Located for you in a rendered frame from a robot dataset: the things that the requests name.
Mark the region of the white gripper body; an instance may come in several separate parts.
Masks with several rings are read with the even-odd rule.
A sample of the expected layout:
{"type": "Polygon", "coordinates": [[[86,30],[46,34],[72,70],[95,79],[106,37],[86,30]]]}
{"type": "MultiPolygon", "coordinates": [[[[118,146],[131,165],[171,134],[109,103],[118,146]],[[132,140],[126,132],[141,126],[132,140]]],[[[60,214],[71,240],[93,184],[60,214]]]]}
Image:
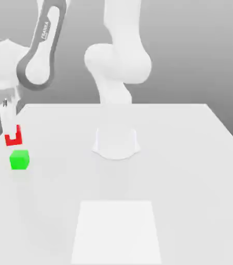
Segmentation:
{"type": "Polygon", "coordinates": [[[4,99],[0,104],[0,120],[4,135],[15,136],[17,132],[17,98],[4,99]]]}

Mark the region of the small red cube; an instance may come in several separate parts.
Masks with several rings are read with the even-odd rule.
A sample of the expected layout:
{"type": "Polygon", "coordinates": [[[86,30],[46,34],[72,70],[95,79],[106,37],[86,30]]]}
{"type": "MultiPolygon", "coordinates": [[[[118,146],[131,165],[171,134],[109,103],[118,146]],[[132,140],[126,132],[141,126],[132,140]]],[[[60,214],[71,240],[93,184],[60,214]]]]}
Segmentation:
{"type": "Polygon", "coordinates": [[[6,142],[7,146],[23,144],[21,126],[20,125],[17,125],[17,127],[16,127],[16,134],[15,134],[15,138],[14,139],[10,139],[9,135],[4,135],[4,137],[5,137],[5,142],[6,142]]]}

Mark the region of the small green cube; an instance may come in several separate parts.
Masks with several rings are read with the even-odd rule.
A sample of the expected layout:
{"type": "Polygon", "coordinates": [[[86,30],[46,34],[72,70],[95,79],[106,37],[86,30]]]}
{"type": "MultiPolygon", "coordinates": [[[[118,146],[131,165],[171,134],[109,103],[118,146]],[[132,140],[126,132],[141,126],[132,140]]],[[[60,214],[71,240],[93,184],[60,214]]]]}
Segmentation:
{"type": "Polygon", "coordinates": [[[12,170],[26,170],[29,165],[29,152],[28,150],[14,150],[9,160],[12,170]]]}

